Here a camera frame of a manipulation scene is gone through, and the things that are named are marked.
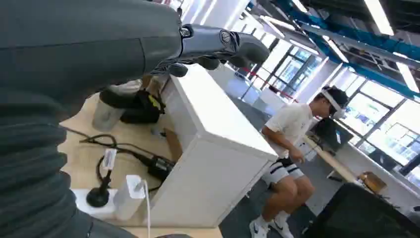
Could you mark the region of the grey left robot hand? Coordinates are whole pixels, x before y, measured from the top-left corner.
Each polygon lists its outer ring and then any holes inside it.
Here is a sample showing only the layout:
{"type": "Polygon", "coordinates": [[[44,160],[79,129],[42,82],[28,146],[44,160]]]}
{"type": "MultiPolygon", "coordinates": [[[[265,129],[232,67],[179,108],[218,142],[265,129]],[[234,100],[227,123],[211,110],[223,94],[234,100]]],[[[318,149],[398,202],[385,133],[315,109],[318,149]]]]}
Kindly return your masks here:
{"type": "Polygon", "coordinates": [[[254,36],[182,24],[171,7],[146,0],[3,0],[0,113],[75,114],[90,95],[145,74],[177,76],[187,65],[215,69],[262,63],[254,36]]]}

